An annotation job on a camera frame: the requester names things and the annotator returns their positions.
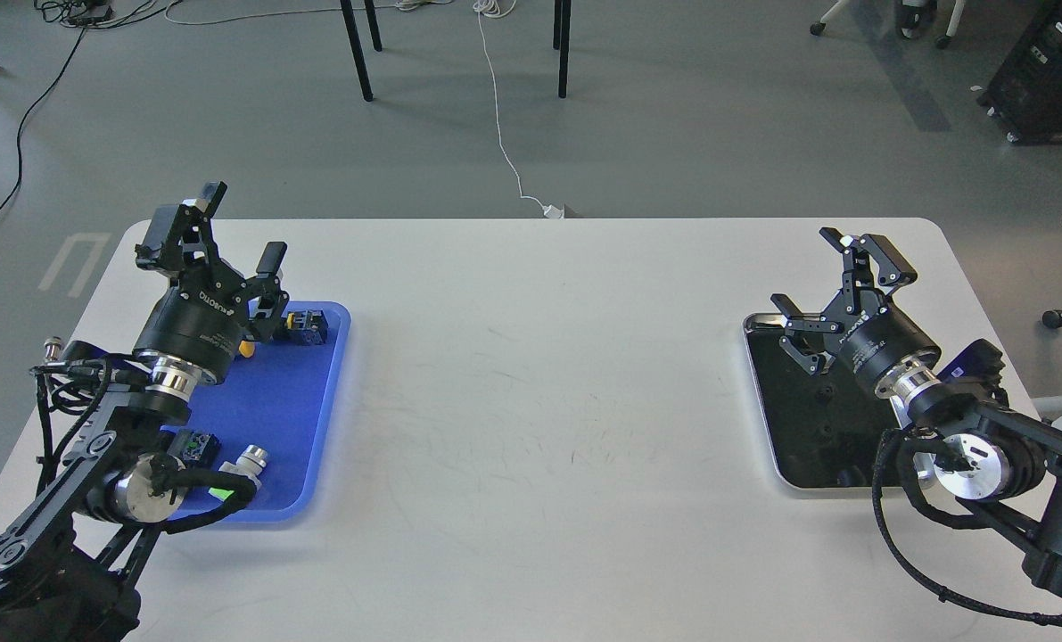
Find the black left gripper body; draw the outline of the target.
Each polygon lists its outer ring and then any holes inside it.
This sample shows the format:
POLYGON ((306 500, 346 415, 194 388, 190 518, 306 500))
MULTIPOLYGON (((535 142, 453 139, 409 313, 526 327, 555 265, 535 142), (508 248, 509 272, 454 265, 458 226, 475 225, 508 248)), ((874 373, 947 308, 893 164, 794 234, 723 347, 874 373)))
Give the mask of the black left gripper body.
POLYGON ((176 358, 204 371, 206 383, 222 383, 242 340, 260 339, 249 301, 267 296, 267 274, 245 279, 222 259, 189 260, 170 278, 132 354, 144 363, 176 358))

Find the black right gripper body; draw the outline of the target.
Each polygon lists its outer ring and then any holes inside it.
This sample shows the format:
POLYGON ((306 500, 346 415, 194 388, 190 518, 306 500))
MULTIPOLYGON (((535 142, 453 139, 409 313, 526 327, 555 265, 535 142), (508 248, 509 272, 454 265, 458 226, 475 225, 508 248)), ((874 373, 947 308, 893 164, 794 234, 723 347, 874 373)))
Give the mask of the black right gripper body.
POLYGON ((896 394, 896 381, 906 371, 931 368, 941 358, 933 340, 893 303, 864 309, 834 325, 836 332, 824 336, 824 351, 847 366, 861 389, 879 399, 896 394))

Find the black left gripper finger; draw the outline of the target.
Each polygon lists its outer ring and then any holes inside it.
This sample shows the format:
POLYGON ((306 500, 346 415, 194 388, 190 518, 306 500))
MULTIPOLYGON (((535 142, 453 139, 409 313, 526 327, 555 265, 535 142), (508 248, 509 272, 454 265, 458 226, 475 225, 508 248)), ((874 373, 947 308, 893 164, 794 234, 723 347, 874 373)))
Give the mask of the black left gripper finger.
POLYGON ((261 253, 256 275, 249 279, 249 301, 256 301, 249 317, 249 342, 268 342, 282 324, 289 293, 282 290, 281 265, 287 243, 271 241, 261 253))
POLYGON ((195 199, 160 206, 135 245, 137 268, 188 271, 213 267, 220 261, 211 220, 227 192, 226 183, 208 183, 195 199))

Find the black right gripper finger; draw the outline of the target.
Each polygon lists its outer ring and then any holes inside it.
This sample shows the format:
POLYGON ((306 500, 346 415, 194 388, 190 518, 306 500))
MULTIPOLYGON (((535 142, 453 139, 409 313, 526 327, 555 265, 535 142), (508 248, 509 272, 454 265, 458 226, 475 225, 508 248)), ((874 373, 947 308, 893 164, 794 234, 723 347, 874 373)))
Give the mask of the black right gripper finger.
POLYGON ((783 336, 780 347, 808 375, 827 374, 829 355, 817 334, 830 333, 830 322, 815 314, 802 313, 794 301, 783 293, 772 293, 770 303, 783 317, 783 336))
POLYGON ((842 276, 825 316, 880 313, 893 303, 893 294, 914 284, 918 272, 883 235, 852 236, 824 226, 819 235, 842 256, 842 276))

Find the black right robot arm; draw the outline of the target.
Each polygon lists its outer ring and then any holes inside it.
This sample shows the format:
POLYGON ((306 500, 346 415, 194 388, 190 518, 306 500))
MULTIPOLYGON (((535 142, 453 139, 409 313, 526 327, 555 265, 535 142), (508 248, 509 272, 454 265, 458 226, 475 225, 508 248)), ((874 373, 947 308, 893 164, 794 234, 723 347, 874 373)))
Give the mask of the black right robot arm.
POLYGON ((1062 614, 1000 608, 931 580, 902 555, 883 505, 884 474, 894 470, 918 514, 948 530, 999 533, 1020 549, 1029 580, 1062 598, 1062 431, 1008 405, 1003 352, 988 341, 967 346, 974 365, 933 372, 941 349, 894 300, 918 274, 888 237, 819 232, 841 257, 839 289, 819 313, 772 295, 783 317, 778 344, 805 374, 844 366, 869 397, 889 399, 909 418, 878 438, 870 480, 891 556, 943 603, 1062 629, 1062 614))

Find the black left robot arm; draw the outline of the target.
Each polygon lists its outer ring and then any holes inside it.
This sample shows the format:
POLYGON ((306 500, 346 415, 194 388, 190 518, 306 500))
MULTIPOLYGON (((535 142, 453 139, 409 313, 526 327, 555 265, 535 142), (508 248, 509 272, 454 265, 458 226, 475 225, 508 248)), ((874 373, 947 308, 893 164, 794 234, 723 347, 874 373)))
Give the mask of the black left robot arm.
POLYGON ((138 626, 136 592, 162 535, 199 530, 256 496, 249 478, 185 466, 162 426, 185 426, 201 385, 225 381, 241 342, 273 337, 289 293, 285 243, 254 276, 219 257, 211 222, 224 183, 152 216, 136 266, 169 280, 127 355, 70 347, 35 366, 92 397, 71 431, 46 446, 40 489, 0 535, 0 641, 119 641, 138 626))

